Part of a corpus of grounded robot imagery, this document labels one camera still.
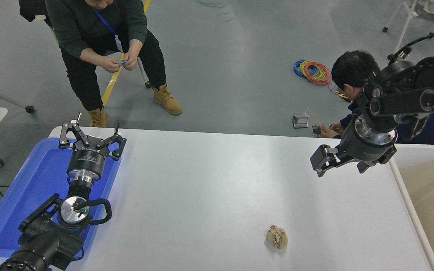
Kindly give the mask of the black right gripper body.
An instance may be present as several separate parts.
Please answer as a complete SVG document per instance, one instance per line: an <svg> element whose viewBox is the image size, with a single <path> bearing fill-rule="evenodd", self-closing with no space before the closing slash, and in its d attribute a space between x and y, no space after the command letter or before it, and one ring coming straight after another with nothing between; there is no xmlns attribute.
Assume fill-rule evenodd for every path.
<svg viewBox="0 0 434 271"><path fill-rule="evenodd" d="M356 158L359 161L376 161L384 154L384 133L378 132L365 122L350 122L338 146L338 158Z"/></svg>

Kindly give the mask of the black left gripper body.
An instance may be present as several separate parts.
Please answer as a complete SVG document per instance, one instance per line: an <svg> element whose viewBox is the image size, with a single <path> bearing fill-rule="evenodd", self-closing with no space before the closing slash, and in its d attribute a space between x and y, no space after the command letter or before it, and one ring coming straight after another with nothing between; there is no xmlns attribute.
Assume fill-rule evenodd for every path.
<svg viewBox="0 0 434 271"><path fill-rule="evenodd" d="M103 149L89 148L83 146L76 148L72 146L72 155L67 168L67 175L73 179L84 175L91 178L93 181L100 180L105 159L110 153L107 146Z"/></svg>

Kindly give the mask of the person's left hand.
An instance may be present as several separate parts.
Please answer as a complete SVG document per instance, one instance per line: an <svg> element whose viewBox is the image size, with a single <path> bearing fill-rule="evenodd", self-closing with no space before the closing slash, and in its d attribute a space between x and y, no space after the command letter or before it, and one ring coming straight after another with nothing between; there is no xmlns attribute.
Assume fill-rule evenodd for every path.
<svg viewBox="0 0 434 271"><path fill-rule="evenodd" d="M125 63L122 64L122 67L129 71L134 70L138 65L138 53L138 50L128 50L128 52L125 54Z"/></svg>
<svg viewBox="0 0 434 271"><path fill-rule="evenodd" d="M339 138L343 132L344 128L339 122L333 123L330 127L325 125L320 125L321 137L323 138Z"/></svg>

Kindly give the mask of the person's right hand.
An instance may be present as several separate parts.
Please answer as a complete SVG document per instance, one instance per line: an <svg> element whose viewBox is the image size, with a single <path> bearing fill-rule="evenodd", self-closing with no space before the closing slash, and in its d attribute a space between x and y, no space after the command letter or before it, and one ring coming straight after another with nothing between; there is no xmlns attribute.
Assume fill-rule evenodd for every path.
<svg viewBox="0 0 434 271"><path fill-rule="evenodd" d="M109 73L116 73L122 67L119 60L115 60L109 56L102 56L99 60L98 66L102 67Z"/></svg>

